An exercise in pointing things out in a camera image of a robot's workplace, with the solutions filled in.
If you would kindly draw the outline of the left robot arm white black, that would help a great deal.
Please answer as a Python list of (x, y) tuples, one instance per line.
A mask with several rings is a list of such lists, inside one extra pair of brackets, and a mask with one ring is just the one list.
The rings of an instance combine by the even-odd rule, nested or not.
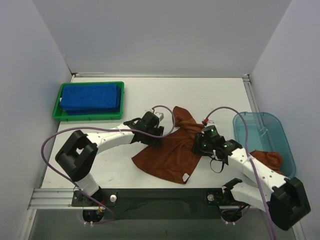
[(55, 156), (67, 176), (89, 196), (101, 191), (90, 171), (96, 155), (111, 148), (142, 143), (159, 147), (164, 127), (164, 114), (148, 111), (141, 118), (126, 121), (107, 132), (83, 133), (74, 131)]

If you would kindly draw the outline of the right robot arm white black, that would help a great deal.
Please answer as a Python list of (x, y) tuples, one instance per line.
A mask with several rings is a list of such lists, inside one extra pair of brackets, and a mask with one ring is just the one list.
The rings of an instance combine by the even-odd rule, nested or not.
[(266, 212), (281, 230), (289, 230), (311, 212), (305, 187), (298, 178), (288, 178), (267, 167), (235, 140), (225, 140), (217, 133), (197, 132), (192, 152), (233, 167), (250, 179), (255, 186), (239, 178), (225, 183), (223, 198)]

